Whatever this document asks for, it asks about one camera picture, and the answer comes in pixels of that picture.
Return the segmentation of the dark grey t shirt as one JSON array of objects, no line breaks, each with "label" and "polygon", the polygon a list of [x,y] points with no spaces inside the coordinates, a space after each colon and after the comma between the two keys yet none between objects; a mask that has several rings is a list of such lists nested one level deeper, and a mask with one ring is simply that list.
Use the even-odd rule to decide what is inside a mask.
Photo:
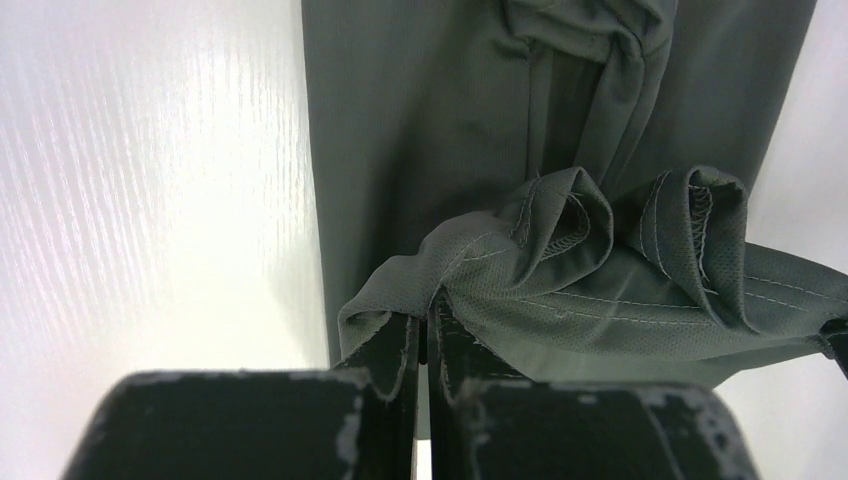
[{"label": "dark grey t shirt", "polygon": [[432,312],[541,382],[840,357],[846,275],[746,238],[813,2],[301,8],[333,359]]}]

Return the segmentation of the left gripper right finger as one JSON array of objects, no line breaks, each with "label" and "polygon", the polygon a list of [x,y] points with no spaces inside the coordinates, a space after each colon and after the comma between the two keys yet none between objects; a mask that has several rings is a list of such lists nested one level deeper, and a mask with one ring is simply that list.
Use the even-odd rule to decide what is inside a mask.
[{"label": "left gripper right finger", "polygon": [[536,382],[438,293],[427,313],[437,479],[755,479],[734,418],[679,383]]}]

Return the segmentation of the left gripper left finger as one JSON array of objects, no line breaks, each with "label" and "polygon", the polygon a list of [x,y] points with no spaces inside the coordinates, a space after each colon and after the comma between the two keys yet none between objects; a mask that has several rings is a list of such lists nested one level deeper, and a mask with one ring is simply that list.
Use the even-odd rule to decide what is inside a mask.
[{"label": "left gripper left finger", "polygon": [[104,397],[68,479],[409,479],[420,323],[329,370],[147,371]]}]

